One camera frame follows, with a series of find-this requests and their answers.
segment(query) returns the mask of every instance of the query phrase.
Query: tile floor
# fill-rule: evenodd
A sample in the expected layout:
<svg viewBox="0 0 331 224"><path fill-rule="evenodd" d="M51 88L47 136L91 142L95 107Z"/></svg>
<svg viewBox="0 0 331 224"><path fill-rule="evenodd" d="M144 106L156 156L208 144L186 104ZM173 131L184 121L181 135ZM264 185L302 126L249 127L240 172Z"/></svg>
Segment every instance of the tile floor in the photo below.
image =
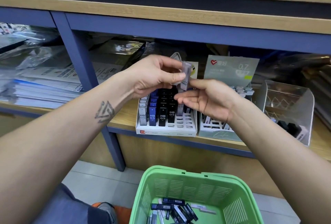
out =
<svg viewBox="0 0 331 224"><path fill-rule="evenodd" d="M132 208L143 171L116 169L78 161L63 180L76 198L88 203L107 201ZM286 200L254 193L265 224L299 224Z"/></svg>

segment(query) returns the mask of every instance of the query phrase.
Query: white display box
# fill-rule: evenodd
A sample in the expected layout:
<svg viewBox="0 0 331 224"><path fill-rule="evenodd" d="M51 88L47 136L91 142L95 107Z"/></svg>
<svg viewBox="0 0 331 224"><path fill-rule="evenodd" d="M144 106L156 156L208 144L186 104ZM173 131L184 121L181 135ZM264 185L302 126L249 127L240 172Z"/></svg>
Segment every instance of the white display box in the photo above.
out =
<svg viewBox="0 0 331 224"><path fill-rule="evenodd" d="M156 126L141 126L139 120L139 109L137 109L136 133L146 135L164 135L164 136L183 136L195 137L198 130L197 111L191 110L191 113L183 113L183 116L176 116L175 123L165 123L165 126L159 126L159 121Z"/></svg>

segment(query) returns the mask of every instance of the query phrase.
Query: tattoo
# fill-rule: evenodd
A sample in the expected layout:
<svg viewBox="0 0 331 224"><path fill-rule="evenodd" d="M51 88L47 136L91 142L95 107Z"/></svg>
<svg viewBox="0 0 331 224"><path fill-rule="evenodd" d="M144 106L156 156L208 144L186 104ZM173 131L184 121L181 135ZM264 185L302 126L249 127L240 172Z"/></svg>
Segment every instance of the tattoo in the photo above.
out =
<svg viewBox="0 0 331 224"><path fill-rule="evenodd" d="M102 101L97 114L95 114L95 119L99 119L98 123L109 122L114 115L115 110L109 101L107 101L107 103Z"/></svg>

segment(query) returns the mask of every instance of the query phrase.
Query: green plastic shopping basket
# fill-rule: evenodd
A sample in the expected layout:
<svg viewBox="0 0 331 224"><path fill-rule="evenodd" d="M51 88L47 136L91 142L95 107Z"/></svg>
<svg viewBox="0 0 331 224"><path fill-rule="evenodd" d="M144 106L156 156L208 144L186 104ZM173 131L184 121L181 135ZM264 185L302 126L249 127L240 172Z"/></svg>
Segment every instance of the green plastic shopping basket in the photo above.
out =
<svg viewBox="0 0 331 224"><path fill-rule="evenodd" d="M145 224L151 203L162 197L184 199L205 205L216 214L193 209L196 224L263 224L250 188L236 176L217 173L191 173L165 166L152 166L141 178L129 224ZM164 224L174 221L164 219Z"/></svg>

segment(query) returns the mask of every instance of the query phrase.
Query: right hand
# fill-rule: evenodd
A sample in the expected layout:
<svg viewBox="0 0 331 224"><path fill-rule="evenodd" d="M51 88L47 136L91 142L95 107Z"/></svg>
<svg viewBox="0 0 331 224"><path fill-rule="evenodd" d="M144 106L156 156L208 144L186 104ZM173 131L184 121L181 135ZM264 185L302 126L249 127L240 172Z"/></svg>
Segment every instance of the right hand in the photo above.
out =
<svg viewBox="0 0 331 224"><path fill-rule="evenodd" d="M237 101L243 99L229 86L213 79L191 79L190 85L196 90L177 93L178 104L197 110L221 122L230 122Z"/></svg>

